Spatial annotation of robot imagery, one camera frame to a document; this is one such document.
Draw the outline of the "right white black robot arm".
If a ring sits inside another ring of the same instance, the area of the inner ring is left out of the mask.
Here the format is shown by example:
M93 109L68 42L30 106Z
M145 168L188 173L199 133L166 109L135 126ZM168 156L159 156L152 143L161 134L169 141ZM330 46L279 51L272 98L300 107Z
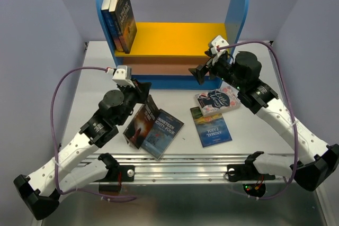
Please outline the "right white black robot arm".
M337 168L338 145L329 145L292 116L278 94L260 80L262 64L255 54L241 51L232 63L227 59L228 53L218 53L204 65L189 71L200 85L204 83L205 74L210 74L237 89L240 102L276 131L295 152L293 157L287 157L257 151L243 164L231 165L229 181L281 176L295 180L307 191L314 191Z

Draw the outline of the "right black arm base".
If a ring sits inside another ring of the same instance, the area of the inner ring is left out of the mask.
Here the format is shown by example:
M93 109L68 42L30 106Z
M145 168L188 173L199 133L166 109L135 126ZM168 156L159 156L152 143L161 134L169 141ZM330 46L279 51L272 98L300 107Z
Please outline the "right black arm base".
M274 175L261 174L253 165L231 164L227 166L224 178L232 183L250 180L275 180Z

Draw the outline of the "Nineteen Eighty-Four book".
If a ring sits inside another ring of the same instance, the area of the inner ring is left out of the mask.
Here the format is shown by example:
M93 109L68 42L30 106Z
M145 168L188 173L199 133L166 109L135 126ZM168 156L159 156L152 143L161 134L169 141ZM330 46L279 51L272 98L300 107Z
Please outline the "Nineteen Eighty-Four book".
M182 121L160 109L159 116L141 147L153 158L160 160L183 126L184 123Z

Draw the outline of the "Little Women book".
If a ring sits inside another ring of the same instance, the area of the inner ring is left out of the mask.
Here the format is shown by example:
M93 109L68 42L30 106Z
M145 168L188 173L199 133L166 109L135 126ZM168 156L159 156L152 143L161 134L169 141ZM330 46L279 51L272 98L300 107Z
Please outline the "Little Women book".
M194 97L204 117L222 114L240 107L236 91L230 86L196 94Z

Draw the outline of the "A Tale of Two Cities book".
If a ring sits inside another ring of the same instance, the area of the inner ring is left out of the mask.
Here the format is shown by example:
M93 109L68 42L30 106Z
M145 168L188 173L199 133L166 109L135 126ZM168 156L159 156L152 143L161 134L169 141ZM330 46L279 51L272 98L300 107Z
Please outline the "A Tale of Two Cities book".
M110 0L109 13L113 19L119 51L129 54L136 37L137 26L130 0Z

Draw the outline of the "Jane Eyre book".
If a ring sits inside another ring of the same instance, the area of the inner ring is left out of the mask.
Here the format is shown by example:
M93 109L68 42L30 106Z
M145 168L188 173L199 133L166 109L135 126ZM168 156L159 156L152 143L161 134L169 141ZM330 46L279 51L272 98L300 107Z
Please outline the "Jane Eyre book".
M101 13L108 27L110 36L114 42L116 51L123 52L123 47L120 42L118 33L115 29L114 19L112 17L112 12L115 10L117 1L118 0L103 0L102 6L101 6Z

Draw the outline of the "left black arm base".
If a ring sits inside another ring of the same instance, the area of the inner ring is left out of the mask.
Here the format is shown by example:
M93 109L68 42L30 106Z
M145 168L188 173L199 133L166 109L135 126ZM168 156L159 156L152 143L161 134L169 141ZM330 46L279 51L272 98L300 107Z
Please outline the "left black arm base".
M107 175L95 182L133 182L135 178L134 165L120 165L119 169L109 170Z

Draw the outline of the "Three Days to See book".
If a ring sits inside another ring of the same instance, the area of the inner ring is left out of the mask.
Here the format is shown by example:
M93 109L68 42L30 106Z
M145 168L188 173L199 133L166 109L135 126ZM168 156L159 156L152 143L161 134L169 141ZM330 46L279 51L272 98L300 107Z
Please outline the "Three Days to See book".
M152 96L148 95L145 104L140 107L123 132L127 144L139 149L159 114L160 109L155 104Z

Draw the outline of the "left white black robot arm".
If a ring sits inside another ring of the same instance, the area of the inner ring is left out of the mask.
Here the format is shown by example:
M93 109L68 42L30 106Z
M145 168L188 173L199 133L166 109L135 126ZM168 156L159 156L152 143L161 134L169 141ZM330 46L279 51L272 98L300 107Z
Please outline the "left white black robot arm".
M128 79L117 83L117 89L108 91L99 102L99 109L80 128L74 138L45 165L29 175L19 175L14 185L34 218L43 220L51 215L60 204L60 197L81 191L84 185L100 178L113 180L117 177L119 164L108 153L82 168L74 186L66 191L60 183L71 176L72 170L86 157L95 153L118 134L132 114L136 104L147 101L150 82L140 83Z

